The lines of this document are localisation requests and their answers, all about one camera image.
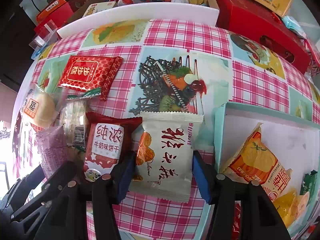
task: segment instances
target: green package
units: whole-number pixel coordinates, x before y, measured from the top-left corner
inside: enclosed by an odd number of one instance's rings
[[[67,101],[71,101],[71,100],[82,100],[82,99],[88,99],[88,98],[93,98],[95,96],[99,96],[101,95],[101,88],[94,88],[94,89],[91,89],[87,92],[85,92],[84,94],[82,95],[68,95],[67,96]]]
[[[318,176],[318,172],[313,170],[304,175],[304,178],[301,184],[300,195],[304,195],[305,193],[310,192],[308,204],[313,196],[313,193],[315,192],[317,176]]]

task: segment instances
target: barcode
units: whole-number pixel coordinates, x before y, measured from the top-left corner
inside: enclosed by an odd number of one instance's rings
[[[155,180],[155,181],[148,181],[149,183],[156,183],[156,184],[158,184],[158,185],[160,185],[160,183],[161,183],[161,180]]]
[[[76,126],[75,136],[73,137],[73,144],[76,146],[85,146],[84,143],[84,126]]]

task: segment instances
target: green candy wrapper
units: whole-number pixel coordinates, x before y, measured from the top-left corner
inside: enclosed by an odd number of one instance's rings
[[[313,193],[315,192],[317,176],[318,176],[318,172],[313,170],[304,175],[304,178],[301,184],[300,195],[305,195],[305,193],[310,192],[308,204],[313,196]]]

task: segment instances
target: round bread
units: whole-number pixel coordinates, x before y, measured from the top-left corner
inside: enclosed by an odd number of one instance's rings
[[[42,128],[47,128],[52,124],[57,114],[54,101],[48,93],[38,94],[34,99],[39,103],[39,106],[31,123]]]

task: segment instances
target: red snack package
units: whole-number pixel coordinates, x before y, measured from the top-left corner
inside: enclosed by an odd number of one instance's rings
[[[106,100],[122,61],[121,57],[70,56],[58,87],[83,92],[100,87],[100,99]]]
[[[232,225],[231,240],[239,239],[240,221],[241,221],[240,216],[241,216],[240,203],[235,203],[235,216],[234,216],[233,225]]]
[[[131,134],[142,123],[141,117],[117,119],[95,112],[86,113],[91,124],[84,174],[87,180],[95,181],[109,174],[113,167],[131,150]]]

